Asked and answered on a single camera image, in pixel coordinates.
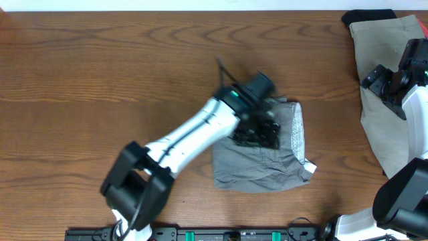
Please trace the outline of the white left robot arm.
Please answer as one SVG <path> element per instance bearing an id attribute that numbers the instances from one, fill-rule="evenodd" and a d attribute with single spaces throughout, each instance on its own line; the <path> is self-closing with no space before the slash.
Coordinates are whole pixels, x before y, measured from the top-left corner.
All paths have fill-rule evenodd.
<path id="1" fill-rule="evenodd" d="M 173 132 L 145 146 L 135 141 L 127 144 L 100 188 L 118 219 L 112 239 L 149 239 L 150 223 L 166 206 L 180 172 L 259 110 L 274 89 L 272 85 L 252 84 L 222 87 Z"/>

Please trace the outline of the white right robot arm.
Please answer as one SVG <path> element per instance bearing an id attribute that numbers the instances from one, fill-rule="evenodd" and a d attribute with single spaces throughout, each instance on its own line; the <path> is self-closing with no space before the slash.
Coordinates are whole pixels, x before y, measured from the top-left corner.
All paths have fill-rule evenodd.
<path id="1" fill-rule="evenodd" d="M 338 216 L 326 240 L 427 239 L 427 63 L 378 65 L 361 82 L 361 123 L 388 181 L 373 205 Z"/>

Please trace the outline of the grey shorts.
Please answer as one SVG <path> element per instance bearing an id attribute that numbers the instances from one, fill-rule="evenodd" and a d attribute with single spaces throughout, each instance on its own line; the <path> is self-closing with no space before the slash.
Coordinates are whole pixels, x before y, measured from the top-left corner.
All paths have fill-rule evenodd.
<path id="1" fill-rule="evenodd" d="M 302 106 L 285 96 L 267 101 L 280 125 L 279 147 L 245 147 L 232 136 L 213 145 L 215 187 L 245 193 L 285 191 L 309 184 L 317 166 L 305 156 Z"/>

